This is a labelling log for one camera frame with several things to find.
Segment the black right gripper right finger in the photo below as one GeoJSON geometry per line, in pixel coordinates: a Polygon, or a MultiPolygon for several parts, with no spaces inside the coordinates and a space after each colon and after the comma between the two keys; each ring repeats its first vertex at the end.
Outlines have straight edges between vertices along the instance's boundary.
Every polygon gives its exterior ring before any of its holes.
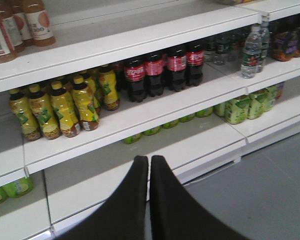
{"type": "Polygon", "coordinates": [[[161,155],[151,158],[149,206],[154,240],[247,239],[202,207],[161,155]]]}

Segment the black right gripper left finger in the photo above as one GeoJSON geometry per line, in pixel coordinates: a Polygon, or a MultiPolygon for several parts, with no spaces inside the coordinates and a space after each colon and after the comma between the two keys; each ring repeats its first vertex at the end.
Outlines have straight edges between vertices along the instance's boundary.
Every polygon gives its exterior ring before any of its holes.
{"type": "Polygon", "coordinates": [[[111,196],[58,240],[144,240],[149,161],[137,155],[111,196]]]}

